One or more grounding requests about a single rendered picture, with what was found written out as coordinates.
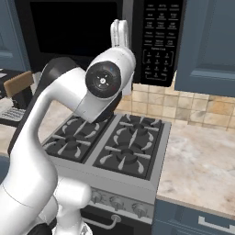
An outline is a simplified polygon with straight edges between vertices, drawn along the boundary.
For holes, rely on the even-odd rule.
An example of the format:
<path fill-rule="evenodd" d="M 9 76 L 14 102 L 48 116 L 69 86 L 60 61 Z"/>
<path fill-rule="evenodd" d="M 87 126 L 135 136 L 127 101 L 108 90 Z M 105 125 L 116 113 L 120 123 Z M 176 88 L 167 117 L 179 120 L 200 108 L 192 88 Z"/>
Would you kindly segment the grey hob knob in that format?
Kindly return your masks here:
<path fill-rule="evenodd" d="M 112 196 L 110 198 L 110 204 L 116 211 L 124 208 L 123 201 L 117 196 Z"/>
<path fill-rule="evenodd" d="M 93 191 L 91 200 L 94 204 L 99 203 L 102 200 L 102 195 L 97 191 Z"/>
<path fill-rule="evenodd" d="M 132 205 L 133 212 L 138 216 L 138 218 L 145 217 L 147 215 L 147 209 L 144 205 L 136 203 Z"/>

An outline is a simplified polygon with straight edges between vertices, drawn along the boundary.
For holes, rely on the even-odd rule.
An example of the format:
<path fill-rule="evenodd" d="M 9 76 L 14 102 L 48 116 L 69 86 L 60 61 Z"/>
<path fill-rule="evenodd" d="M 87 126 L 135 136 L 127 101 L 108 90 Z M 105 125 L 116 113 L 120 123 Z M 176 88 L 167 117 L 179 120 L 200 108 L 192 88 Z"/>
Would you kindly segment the blue base cupboard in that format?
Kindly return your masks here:
<path fill-rule="evenodd" d="M 7 156 L 0 155 L 0 184 L 6 178 L 9 169 L 9 164 L 10 164 L 9 158 Z"/>

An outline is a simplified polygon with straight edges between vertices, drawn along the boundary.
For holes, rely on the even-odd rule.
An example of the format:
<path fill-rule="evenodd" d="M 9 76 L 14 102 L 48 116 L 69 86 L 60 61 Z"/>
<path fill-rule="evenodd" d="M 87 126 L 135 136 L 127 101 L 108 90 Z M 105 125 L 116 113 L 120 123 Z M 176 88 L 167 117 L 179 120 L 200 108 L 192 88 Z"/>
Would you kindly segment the black oven door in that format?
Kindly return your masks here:
<path fill-rule="evenodd" d="M 83 218 L 90 219 L 102 225 L 110 226 L 113 223 L 112 212 L 107 210 L 87 206 L 81 210 Z M 121 221 L 112 229 L 103 229 L 88 222 L 94 235 L 151 235 L 151 225 L 120 215 Z"/>

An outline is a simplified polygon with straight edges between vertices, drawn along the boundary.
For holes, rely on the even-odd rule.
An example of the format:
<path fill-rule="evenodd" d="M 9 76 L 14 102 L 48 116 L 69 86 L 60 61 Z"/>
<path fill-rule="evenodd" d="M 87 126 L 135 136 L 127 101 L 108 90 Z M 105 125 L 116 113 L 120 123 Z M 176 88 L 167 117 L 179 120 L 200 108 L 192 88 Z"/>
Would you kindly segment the black microwave oven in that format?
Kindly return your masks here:
<path fill-rule="evenodd" d="M 169 87 L 173 81 L 182 36 L 185 0 L 134 0 L 133 82 Z"/>

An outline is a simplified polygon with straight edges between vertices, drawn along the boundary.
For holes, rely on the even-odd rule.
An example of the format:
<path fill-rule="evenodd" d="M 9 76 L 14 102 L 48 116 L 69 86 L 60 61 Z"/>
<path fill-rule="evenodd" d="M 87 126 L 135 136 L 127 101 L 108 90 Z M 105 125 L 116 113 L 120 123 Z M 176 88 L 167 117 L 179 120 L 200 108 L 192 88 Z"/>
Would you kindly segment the blue wall cupboard door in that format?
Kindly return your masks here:
<path fill-rule="evenodd" d="M 21 72 L 30 69 L 15 0 L 0 0 L 0 68 Z"/>
<path fill-rule="evenodd" d="M 235 0 L 186 0 L 175 89 L 235 97 Z"/>

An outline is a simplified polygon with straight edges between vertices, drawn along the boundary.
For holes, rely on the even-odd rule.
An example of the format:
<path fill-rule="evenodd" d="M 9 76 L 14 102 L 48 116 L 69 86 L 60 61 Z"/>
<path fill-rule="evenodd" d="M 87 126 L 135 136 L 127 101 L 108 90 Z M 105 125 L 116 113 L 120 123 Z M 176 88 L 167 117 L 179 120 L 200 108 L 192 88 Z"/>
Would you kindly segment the black microwave door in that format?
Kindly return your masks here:
<path fill-rule="evenodd" d="M 30 68 L 70 57 L 82 68 L 111 47 L 110 26 L 123 0 L 15 0 Z"/>

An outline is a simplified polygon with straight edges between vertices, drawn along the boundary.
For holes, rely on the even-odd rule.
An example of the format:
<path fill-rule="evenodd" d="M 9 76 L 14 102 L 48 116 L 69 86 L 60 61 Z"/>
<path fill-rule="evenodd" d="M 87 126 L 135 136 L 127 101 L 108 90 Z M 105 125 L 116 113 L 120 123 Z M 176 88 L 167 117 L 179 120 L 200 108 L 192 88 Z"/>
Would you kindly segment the steel gas hob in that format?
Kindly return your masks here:
<path fill-rule="evenodd" d="M 132 205 L 147 209 L 151 218 L 169 139 L 171 124 L 150 118 L 115 114 L 90 124 L 80 117 L 67 118 L 43 142 L 58 174 L 81 180 L 102 195 L 97 207 L 109 207 L 119 197 L 124 214 L 138 216 Z"/>

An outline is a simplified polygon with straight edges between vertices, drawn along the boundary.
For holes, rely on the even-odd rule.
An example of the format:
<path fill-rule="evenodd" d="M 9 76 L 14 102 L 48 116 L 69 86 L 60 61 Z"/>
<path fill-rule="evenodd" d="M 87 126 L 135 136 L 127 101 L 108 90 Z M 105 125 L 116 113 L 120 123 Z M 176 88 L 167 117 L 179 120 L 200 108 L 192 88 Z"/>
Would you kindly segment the blue drawer front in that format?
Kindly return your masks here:
<path fill-rule="evenodd" d="M 235 218 L 226 218 L 218 213 L 186 207 L 157 199 L 155 201 L 152 235 L 232 235 L 230 233 L 201 226 L 198 217 L 206 222 L 228 227 L 235 226 Z"/>

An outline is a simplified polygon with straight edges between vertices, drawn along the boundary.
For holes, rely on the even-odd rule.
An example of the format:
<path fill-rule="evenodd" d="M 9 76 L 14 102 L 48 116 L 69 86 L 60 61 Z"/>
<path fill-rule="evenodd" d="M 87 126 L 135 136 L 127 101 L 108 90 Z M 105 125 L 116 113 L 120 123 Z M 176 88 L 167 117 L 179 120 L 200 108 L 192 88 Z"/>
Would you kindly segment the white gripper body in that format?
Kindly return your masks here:
<path fill-rule="evenodd" d="M 110 26 L 111 45 L 129 47 L 129 27 L 126 20 L 115 19 Z"/>

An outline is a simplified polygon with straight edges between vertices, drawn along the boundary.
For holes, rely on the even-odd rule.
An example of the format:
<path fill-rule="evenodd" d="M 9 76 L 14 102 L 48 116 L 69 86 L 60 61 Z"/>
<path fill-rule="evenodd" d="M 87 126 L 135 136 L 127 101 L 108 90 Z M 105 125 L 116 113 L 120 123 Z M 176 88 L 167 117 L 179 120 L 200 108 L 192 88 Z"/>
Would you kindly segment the brown and black block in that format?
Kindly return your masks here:
<path fill-rule="evenodd" d="M 28 107 L 33 96 L 30 88 L 33 83 L 31 71 L 8 71 L 7 79 L 4 80 L 3 86 L 6 96 L 13 100 L 14 107 L 20 109 Z"/>

